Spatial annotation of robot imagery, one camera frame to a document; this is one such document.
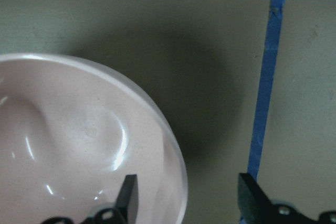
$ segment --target bolt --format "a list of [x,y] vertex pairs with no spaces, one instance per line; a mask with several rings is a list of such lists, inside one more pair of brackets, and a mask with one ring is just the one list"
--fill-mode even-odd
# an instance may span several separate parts
[[289,215],[290,214],[290,209],[286,206],[280,206],[278,211],[279,211],[279,214],[281,214],[281,215]]
[[331,221],[332,223],[336,223],[336,214],[331,214],[331,215],[330,215],[330,221]]

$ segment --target blue painter's tape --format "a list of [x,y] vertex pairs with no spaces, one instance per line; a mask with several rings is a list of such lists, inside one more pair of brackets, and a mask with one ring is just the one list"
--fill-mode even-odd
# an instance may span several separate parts
[[271,0],[269,11],[265,50],[261,65],[258,98],[247,167],[247,172],[250,173],[255,180],[257,180],[263,151],[262,146],[264,143],[269,102],[277,61],[282,23],[282,7],[284,3],[285,0]]

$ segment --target vertical blue tape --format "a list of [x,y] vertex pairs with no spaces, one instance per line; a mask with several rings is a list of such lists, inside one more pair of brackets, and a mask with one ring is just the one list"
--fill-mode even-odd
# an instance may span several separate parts
[[264,143],[267,114],[277,61],[282,23],[282,7],[284,3],[285,0],[271,0],[270,3],[265,50],[261,65],[258,98],[247,168],[247,172],[250,173],[255,180],[258,176],[261,153],[263,151],[262,145]]

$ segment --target bowl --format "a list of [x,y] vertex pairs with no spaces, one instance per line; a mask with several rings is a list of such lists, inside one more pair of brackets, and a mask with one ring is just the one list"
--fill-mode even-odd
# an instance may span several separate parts
[[137,174],[137,224],[181,223],[185,164],[151,98],[127,77],[61,55],[0,56],[0,211],[7,224],[82,222]]

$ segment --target metal screw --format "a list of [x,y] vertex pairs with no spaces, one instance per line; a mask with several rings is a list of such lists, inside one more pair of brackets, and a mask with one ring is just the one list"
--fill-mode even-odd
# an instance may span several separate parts
[[289,215],[290,214],[290,209],[286,206],[280,206],[278,211],[279,211],[279,214],[281,214],[281,215]]
[[330,221],[331,221],[332,223],[336,223],[336,214],[331,214],[331,215],[330,215]]

